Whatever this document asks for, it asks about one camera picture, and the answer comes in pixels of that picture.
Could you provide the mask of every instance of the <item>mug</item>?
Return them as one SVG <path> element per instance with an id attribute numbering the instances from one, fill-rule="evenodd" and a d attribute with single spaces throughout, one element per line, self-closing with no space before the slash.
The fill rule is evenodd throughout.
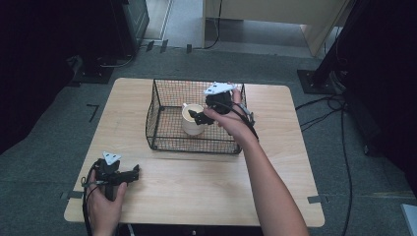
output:
<path id="1" fill-rule="evenodd" d="M 196 136 L 201 134 L 204 130 L 206 125 L 197 125 L 194 121 L 194 118 L 190 116 L 189 110 L 193 110 L 197 113 L 203 111 L 203 107 L 199 104 L 183 104 L 182 109 L 182 129 L 185 133 Z"/>

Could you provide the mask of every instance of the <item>hand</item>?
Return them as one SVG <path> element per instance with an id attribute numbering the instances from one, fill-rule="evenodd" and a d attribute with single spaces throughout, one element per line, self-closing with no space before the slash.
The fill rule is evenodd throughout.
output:
<path id="1" fill-rule="evenodd" d="M 95 181 L 95 170 L 92 171 L 89 181 Z M 93 235 L 113 235 L 122 213 L 127 184 L 122 183 L 119 186 L 114 202 L 109 201 L 99 188 L 95 189 L 95 187 L 96 185 L 91 184 L 87 190 L 87 196 L 91 193 L 88 198 L 88 208 Z"/>
<path id="2" fill-rule="evenodd" d="M 242 102 L 242 93 L 239 89 L 235 88 L 232 91 L 232 99 L 233 99 L 233 109 L 239 112 L 239 114 L 246 116 L 243 112 L 242 108 L 238 105 Z M 227 133 L 233 136 L 234 140 L 240 145 L 243 146 L 245 141 L 251 140 L 256 141 L 257 138 L 252 133 L 252 131 L 248 128 L 248 126 L 242 121 L 242 119 L 233 111 L 225 115 L 220 115 L 215 112 L 213 109 L 205 108 L 205 114 L 207 117 L 214 119 L 218 122 L 218 126 L 223 127 Z"/>

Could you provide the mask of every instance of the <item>table top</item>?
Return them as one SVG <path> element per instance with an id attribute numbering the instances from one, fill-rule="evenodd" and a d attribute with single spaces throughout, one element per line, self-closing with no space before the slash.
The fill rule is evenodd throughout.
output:
<path id="1" fill-rule="evenodd" d="M 74 187 L 102 157 L 122 155 L 119 170 L 139 164 L 138 181 L 129 185 L 121 222 L 197 225 L 260 225 L 243 152 L 239 155 L 151 150 L 145 128 L 152 80 L 118 79 L 107 100 Z M 309 227 L 325 218 L 288 87 L 245 84 L 248 108 L 270 162 L 287 185 Z M 68 221 L 84 222 L 82 200 L 70 199 Z"/>

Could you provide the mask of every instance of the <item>human arm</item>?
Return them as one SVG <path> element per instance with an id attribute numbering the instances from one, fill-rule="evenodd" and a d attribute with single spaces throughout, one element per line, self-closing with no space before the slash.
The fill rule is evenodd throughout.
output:
<path id="1" fill-rule="evenodd" d="M 241 102 L 241 93 L 237 89 L 233 91 L 233 100 Z M 237 105 L 233 108 L 241 111 Z M 204 112 L 232 135 L 244 151 L 255 207 L 264 234 L 308 235 L 300 210 L 246 124 L 234 112 L 219 115 L 208 108 Z"/>
<path id="2" fill-rule="evenodd" d="M 95 170 L 92 171 L 89 181 L 95 181 Z M 87 194 L 89 207 L 89 221 L 94 236 L 112 236 L 122 213 L 123 198 L 126 193 L 127 184 L 122 183 L 114 202 L 108 200 L 96 185 L 89 185 Z"/>

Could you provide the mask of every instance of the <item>wire mesh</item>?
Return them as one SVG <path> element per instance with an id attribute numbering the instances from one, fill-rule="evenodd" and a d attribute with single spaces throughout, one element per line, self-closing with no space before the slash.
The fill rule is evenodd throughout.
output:
<path id="1" fill-rule="evenodd" d="M 154 150 L 201 153 L 237 154 L 242 149 L 233 137 L 217 125 L 205 125 L 205 130 L 190 136 L 182 129 L 182 104 L 206 105 L 204 90 L 212 82 L 153 80 L 152 97 L 148 111 L 146 135 Z M 242 103 L 246 105 L 245 87 Z"/>

